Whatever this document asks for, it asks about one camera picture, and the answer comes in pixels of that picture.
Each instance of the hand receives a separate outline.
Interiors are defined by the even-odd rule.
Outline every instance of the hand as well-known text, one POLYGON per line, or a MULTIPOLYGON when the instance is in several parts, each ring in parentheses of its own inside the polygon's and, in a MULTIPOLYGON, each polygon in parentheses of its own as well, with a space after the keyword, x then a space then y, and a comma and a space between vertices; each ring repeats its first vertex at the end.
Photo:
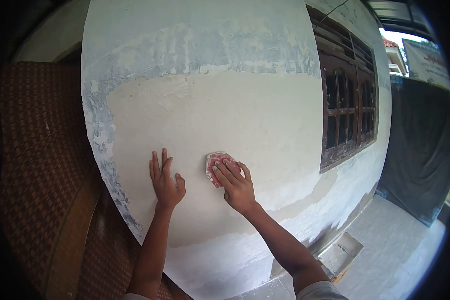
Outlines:
POLYGON ((162 171, 158 166, 157 152, 154 151, 150 160, 150 177, 157 195, 157 208, 174 209, 185 196, 185 179, 179 173, 175 174, 178 187, 175 186, 172 177, 170 177, 170 167, 173 157, 168 158, 167 149, 162 151, 162 171))
POLYGON ((225 165, 218 161, 215 162, 212 168, 218 181, 225 188, 223 197, 234 210, 245 216, 255 208, 260 207, 255 201, 250 170, 246 165, 238 162, 238 165, 245 173, 245 177, 243 177, 240 171, 234 168, 227 159, 224 159, 223 162, 225 165))

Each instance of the metal tray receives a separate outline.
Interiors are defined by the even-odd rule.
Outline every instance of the metal tray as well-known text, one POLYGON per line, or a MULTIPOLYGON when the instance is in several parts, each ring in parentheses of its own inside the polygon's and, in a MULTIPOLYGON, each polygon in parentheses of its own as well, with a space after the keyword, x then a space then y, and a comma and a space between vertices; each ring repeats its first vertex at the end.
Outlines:
POLYGON ((338 277, 363 250, 363 245, 348 232, 342 233, 320 255, 320 261, 333 276, 338 277))

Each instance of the black tarp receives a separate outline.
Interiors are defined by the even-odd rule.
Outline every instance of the black tarp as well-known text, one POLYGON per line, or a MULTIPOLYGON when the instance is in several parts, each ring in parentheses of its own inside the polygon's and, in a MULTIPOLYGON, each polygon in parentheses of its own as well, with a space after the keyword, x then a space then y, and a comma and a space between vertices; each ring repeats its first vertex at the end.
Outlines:
POLYGON ((450 189, 450 92, 392 76, 391 100, 378 194, 430 227, 450 189))

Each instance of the shirt sleeve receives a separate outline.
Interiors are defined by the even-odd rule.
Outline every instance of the shirt sleeve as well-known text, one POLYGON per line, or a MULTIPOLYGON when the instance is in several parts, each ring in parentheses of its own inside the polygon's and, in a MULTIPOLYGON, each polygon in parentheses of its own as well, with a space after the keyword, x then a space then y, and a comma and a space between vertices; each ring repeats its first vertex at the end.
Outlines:
POLYGON ((296 300, 348 300, 330 281, 319 281, 304 288, 296 300))
POLYGON ((150 300, 150 299, 138 294, 125 294, 120 300, 150 300))

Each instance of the red sandpaper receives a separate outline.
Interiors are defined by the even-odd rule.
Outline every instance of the red sandpaper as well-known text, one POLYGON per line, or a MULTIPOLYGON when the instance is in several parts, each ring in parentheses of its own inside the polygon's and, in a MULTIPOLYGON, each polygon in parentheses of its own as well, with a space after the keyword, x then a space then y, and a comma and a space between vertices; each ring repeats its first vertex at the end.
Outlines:
POLYGON ((230 155, 228 155, 225 152, 216 152, 212 153, 207 156, 207 164, 205 166, 205 172, 207 174, 208 179, 210 179, 211 183, 216 188, 221 188, 223 185, 218 181, 217 177, 215 176, 215 173, 213 171, 213 166, 215 166, 215 162, 218 161, 219 163, 225 165, 224 159, 227 159, 232 167, 237 169, 240 172, 240 166, 238 165, 237 161, 233 159, 230 155))

